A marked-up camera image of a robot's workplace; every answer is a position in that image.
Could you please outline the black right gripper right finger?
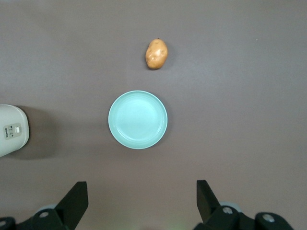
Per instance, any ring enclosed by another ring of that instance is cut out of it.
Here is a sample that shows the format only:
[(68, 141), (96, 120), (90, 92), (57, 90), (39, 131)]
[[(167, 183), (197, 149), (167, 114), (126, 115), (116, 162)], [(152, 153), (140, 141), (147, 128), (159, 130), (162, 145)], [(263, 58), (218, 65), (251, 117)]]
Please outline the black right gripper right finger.
[(260, 212), (249, 218), (230, 205), (221, 205), (206, 180), (198, 180), (197, 208), (202, 223), (196, 230), (292, 230), (293, 227), (280, 215)]

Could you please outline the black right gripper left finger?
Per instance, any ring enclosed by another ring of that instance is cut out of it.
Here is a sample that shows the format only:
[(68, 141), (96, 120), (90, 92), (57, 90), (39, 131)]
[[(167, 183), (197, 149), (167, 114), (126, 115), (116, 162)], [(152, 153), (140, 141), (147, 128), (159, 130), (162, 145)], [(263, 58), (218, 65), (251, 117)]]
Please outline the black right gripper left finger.
[(2, 217), (2, 230), (74, 230), (88, 208), (87, 182), (77, 182), (54, 208), (45, 208), (29, 219), (16, 223)]

